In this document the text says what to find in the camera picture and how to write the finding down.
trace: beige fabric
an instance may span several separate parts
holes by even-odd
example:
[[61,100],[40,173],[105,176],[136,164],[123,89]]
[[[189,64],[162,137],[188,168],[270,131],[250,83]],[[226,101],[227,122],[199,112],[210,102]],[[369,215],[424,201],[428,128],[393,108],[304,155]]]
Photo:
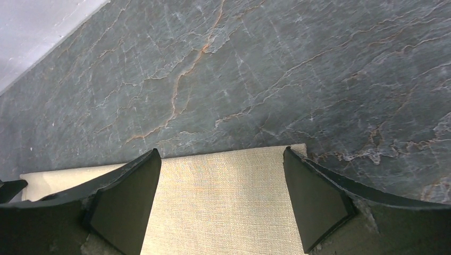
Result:
[[[292,148],[306,154],[304,144]],[[164,159],[141,254],[304,254],[284,149]],[[22,175],[30,183],[23,198],[44,197],[118,166]]]

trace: gray floor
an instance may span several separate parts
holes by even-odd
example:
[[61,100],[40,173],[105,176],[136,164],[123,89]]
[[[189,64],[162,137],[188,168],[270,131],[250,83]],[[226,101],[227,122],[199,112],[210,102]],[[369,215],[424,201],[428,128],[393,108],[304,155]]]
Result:
[[107,4],[0,97],[0,179],[307,143],[450,203],[450,1]]

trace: gray marble surface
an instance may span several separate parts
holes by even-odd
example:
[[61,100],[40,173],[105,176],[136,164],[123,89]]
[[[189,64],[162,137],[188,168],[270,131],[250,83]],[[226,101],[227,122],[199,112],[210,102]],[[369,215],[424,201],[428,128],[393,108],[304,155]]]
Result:
[[0,97],[0,179],[307,143],[451,203],[451,1],[112,0]]

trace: white wall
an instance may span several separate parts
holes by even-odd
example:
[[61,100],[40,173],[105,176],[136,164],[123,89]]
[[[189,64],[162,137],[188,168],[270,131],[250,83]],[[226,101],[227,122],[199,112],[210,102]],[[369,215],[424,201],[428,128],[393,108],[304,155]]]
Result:
[[0,0],[0,95],[109,0]]

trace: marble wall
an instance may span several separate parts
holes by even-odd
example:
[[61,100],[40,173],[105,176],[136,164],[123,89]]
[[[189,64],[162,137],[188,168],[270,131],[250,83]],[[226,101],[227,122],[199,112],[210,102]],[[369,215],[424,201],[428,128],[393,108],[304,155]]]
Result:
[[112,0],[0,97],[0,179],[307,143],[451,203],[451,1]]

